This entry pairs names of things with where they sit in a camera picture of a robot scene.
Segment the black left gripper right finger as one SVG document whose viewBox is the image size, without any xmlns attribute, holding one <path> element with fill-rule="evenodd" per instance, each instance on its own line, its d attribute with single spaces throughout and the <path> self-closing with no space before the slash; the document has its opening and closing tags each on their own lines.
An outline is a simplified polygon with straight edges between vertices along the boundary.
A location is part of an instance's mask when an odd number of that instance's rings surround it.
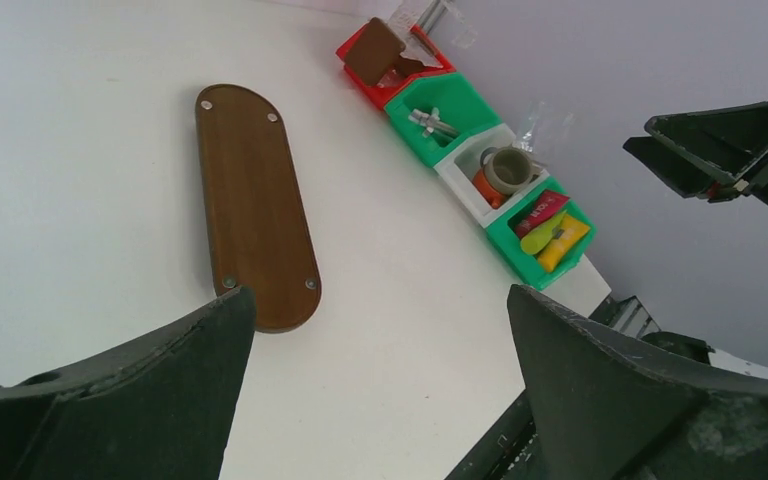
<svg viewBox="0 0 768 480">
<path fill-rule="evenodd" d="M 768 379 L 697 362 L 527 286 L 510 327 L 547 479 L 768 479 Z"/>
</svg>

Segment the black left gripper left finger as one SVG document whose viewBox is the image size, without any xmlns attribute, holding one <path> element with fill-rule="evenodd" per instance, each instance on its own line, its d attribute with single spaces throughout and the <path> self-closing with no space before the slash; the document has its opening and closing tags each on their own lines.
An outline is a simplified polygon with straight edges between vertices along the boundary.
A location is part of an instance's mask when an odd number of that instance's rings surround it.
<svg viewBox="0 0 768 480">
<path fill-rule="evenodd" d="M 0 479 L 216 479 L 256 317 L 238 287 L 82 361 L 0 386 Z"/>
</svg>

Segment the clear textured acrylic holder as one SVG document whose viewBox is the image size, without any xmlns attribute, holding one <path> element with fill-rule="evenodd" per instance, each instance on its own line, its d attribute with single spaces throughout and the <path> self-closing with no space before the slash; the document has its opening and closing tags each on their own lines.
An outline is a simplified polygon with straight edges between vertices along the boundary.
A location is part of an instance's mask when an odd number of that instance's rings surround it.
<svg viewBox="0 0 768 480">
<path fill-rule="evenodd" d="M 445 15 L 453 17 L 462 28 L 462 31 L 455 35 L 452 44 L 461 49 L 470 48 L 477 38 L 477 32 L 454 1 L 402 1 L 386 20 L 386 24 L 399 37 L 406 36 L 415 26 L 430 34 L 436 23 Z"/>
</svg>

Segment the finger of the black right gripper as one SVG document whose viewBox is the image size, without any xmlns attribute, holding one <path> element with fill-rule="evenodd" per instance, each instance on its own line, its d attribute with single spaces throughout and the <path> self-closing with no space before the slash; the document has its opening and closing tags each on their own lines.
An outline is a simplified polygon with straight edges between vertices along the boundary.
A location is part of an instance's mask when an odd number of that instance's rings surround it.
<svg viewBox="0 0 768 480">
<path fill-rule="evenodd" d="M 720 183 L 768 161 L 768 101 L 650 118 L 645 132 Z"/>
<path fill-rule="evenodd" d="M 632 137 L 623 149 L 682 198 L 735 199 L 736 191 L 715 181 L 685 157 L 651 136 Z"/>
</svg>

